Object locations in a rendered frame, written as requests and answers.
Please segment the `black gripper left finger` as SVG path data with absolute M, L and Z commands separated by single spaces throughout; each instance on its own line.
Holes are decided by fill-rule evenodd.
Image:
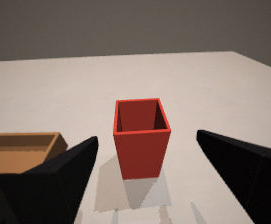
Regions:
M 98 152 L 92 136 L 23 173 L 0 174 L 7 224 L 74 224 Z

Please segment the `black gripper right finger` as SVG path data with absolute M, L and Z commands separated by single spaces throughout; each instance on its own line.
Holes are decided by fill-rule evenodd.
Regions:
M 206 130 L 196 139 L 254 224 L 271 224 L 271 148 Z

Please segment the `brown shallow tray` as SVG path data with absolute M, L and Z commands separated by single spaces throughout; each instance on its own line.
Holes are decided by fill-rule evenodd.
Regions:
M 0 174 L 23 173 L 66 151 L 59 132 L 0 133 Z

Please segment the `red square cup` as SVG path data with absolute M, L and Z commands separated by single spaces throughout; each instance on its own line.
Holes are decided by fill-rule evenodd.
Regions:
M 159 178 L 170 134 L 159 98 L 116 100 L 113 137 L 122 179 Z

